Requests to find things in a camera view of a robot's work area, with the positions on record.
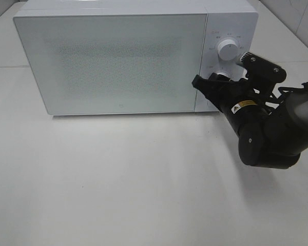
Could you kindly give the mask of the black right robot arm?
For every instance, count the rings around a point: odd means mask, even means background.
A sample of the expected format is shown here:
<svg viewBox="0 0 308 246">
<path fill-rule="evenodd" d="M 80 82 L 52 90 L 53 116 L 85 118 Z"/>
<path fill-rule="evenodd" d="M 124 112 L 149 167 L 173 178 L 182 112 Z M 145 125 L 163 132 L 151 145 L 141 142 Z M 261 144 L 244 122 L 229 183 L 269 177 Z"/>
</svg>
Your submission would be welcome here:
<svg viewBox="0 0 308 246">
<path fill-rule="evenodd" d="M 252 167 L 288 169 L 308 148 L 308 82 L 302 88 L 248 75 L 239 81 L 213 73 L 192 81 L 221 113 L 238 136 L 241 161 Z"/>
</svg>

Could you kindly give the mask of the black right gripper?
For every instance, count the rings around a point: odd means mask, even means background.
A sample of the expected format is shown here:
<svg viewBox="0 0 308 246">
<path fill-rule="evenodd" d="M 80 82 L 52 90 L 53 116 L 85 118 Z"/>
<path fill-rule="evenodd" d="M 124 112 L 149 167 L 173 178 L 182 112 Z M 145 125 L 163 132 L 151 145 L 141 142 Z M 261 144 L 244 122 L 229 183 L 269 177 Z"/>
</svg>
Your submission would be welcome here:
<svg viewBox="0 0 308 246">
<path fill-rule="evenodd" d="M 261 121 L 271 113 L 248 79 L 233 81 L 212 73 L 208 79 L 196 75 L 191 84 L 225 115 L 238 136 L 246 124 Z"/>
</svg>

